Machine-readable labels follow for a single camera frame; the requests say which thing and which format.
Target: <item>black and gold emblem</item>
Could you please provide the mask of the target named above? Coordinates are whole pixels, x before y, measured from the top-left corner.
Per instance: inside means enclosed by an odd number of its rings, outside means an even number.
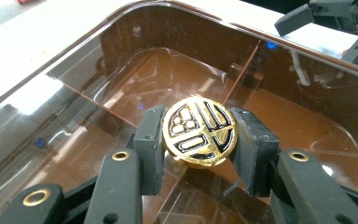
[[[197,168],[224,161],[238,139],[231,112],[215,101],[200,97],[173,105],[164,117],[162,128],[173,157]]]

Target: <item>gold coin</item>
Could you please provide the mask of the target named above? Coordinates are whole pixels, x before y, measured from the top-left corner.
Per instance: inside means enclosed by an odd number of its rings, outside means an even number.
[[[223,162],[237,144],[237,124],[219,103],[191,97],[173,105],[165,114],[162,133],[173,157],[195,168]]]

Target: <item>white surface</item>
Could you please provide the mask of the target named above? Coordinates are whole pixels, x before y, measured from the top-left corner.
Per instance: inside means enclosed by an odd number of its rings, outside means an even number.
[[[131,0],[48,0],[0,25],[0,95],[28,77]],[[180,0],[220,17],[278,35],[282,14],[238,0]],[[340,57],[357,36],[309,24],[285,38]]]

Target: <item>coin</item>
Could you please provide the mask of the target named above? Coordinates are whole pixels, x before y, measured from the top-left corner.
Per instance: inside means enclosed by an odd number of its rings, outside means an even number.
[[[219,103],[191,97],[173,105],[162,124],[164,143],[171,155],[195,168],[223,162],[238,140],[231,112]]]

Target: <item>transparent container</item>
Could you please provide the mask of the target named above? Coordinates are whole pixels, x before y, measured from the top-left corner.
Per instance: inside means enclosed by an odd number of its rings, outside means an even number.
[[[279,45],[273,48],[271,43]],[[252,111],[280,148],[315,155],[358,191],[358,66],[176,2],[123,7],[0,98],[0,213],[37,183],[64,191],[126,146],[147,108],[203,96]],[[194,170],[165,158],[162,194],[144,223],[273,223],[268,199],[229,161]]]

